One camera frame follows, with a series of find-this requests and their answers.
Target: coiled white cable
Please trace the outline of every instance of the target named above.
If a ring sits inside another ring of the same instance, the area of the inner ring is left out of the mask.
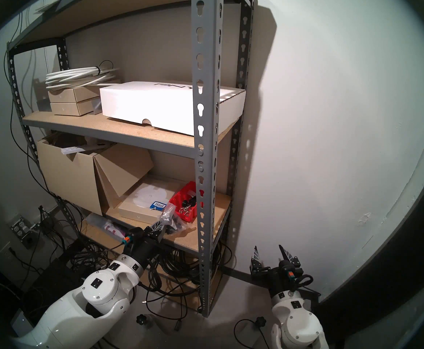
[[[71,70],[48,73],[45,83],[47,90],[60,90],[62,88],[76,88],[83,86],[110,86],[107,81],[115,79],[111,72],[118,68],[82,67]]]

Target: bag of parts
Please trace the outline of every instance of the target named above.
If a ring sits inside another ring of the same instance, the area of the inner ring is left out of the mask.
[[[196,205],[196,183],[190,181],[179,192],[177,192],[169,201],[175,205],[175,214],[186,222],[193,222],[198,216]]]
[[[181,220],[175,210],[176,206],[169,202],[160,215],[160,224],[167,225],[167,234],[179,233],[188,227],[188,223]]]

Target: wall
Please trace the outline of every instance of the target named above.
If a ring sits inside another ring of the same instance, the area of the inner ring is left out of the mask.
[[[32,5],[29,10],[24,11],[22,29],[37,17],[37,15],[34,15],[34,11],[41,6],[42,0]],[[10,232],[7,223],[17,214],[36,222],[39,220],[38,207],[40,205],[43,205],[48,211],[54,208],[56,203],[52,197],[34,182],[28,171],[26,156],[16,147],[10,134],[12,96],[3,72],[3,59],[7,41],[11,39],[17,24],[18,17],[15,17],[0,30],[0,250],[6,243],[11,242],[11,247],[16,251],[18,257],[28,262],[32,251],[23,247],[17,237]],[[37,108],[32,83],[34,79],[41,81],[45,79],[47,73],[45,53],[47,54],[48,68],[52,70],[54,62],[56,62],[55,49],[52,51],[51,48],[48,48],[46,52],[44,52],[44,49],[39,49],[23,53],[18,55],[15,60],[19,90],[26,113],[30,113],[31,110],[36,110]],[[26,142],[16,113],[13,113],[12,129],[17,142],[22,148],[26,149]],[[35,139],[40,139],[43,136],[43,132],[33,129],[33,135]],[[30,162],[30,164],[34,176],[40,180],[40,174],[35,169],[34,163]],[[45,268],[48,265],[49,257],[54,247],[55,244],[50,240],[46,238],[40,240],[33,258],[33,265]],[[18,286],[20,286],[26,275],[26,270],[21,267],[17,260],[8,260],[1,255],[0,271]],[[30,285],[34,279],[35,275],[31,273],[30,280],[27,281],[24,287],[26,288]]]
[[[221,82],[229,86],[238,17],[236,5],[225,5]],[[0,31],[0,72],[14,24]],[[72,67],[110,59],[126,81],[190,81],[190,41],[186,7],[93,27],[69,37],[67,47]],[[30,60],[21,91],[28,97],[31,74],[39,88],[46,73],[43,50],[35,69],[29,53],[18,56],[17,72]],[[47,61],[55,64],[54,55]],[[0,222],[53,205],[9,139],[9,101],[0,73]],[[13,128],[24,146],[16,122]],[[224,175],[227,155],[220,155]],[[174,175],[192,176],[191,160],[153,156],[162,170],[174,162]],[[254,245],[266,265],[276,265],[282,244],[327,295],[393,233],[423,184],[424,24],[405,0],[258,0],[231,265],[248,272]]]
[[[405,0],[258,1],[231,264],[282,244],[325,297],[424,185],[424,24]]]

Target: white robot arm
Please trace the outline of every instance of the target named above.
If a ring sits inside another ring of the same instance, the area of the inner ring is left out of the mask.
[[[328,349],[327,341],[319,319],[304,307],[298,287],[308,285],[312,277],[303,275],[297,257],[291,257],[280,245],[283,260],[277,268],[264,268],[259,259],[257,247],[251,259],[251,275],[266,283],[272,298],[272,313],[279,324],[271,332],[272,349],[302,349],[312,344],[314,349]]]
[[[158,253],[165,227],[146,228],[142,239],[125,246],[110,266],[89,275],[84,284],[54,302],[36,327],[14,339],[18,348],[88,349],[96,344],[127,311],[134,287]],[[88,314],[90,304],[101,316]]]

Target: concrete floor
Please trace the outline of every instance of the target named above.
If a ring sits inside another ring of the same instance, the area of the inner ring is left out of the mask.
[[[136,299],[130,305],[126,316],[105,336],[118,348],[243,348],[234,339],[234,325],[240,319],[255,320],[258,316],[267,320],[262,331],[270,343],[270,330],[275,319],[268,291],[264,288],[223,276],[210,316],[203,318],[195,311],[188,311],[179,332],[173,330],[176,321],[158,317],[155,319],[157,325],[152,328],[146,329],[145,326],[138,325],[136,317],[139,314],[153,317],[142,303],[145,298],[146,291],[138,287]],[[154,298],[155,294],[149,294],[149,299]],[[179,304],[165,298],[150,303],[149,309],[169,317],[179,317],[180,314]],[[240,323],[237,327],[237,336],[242,343],[252,346],[252,333],[250,336],[244,332],[243,337],[239,335],[244,326],[245,323]],[[101,342],[104,349],[110,348],[107,343]],[[266,348],[262,338],[258,339],[253,348]]]

